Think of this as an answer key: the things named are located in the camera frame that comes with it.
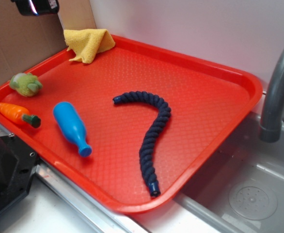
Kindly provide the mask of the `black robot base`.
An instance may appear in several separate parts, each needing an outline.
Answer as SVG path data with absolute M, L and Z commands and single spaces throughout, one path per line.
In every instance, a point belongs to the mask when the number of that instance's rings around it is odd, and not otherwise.
M 0 136 L 0 215 L 29 194 L 37 161 L 18 136 Z

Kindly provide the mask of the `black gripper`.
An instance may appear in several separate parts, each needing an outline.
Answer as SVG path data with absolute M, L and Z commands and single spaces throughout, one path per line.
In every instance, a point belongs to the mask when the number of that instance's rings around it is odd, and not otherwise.
M 57 0 L 12 0 L 22 16 L 54 15 L 59 12 Z

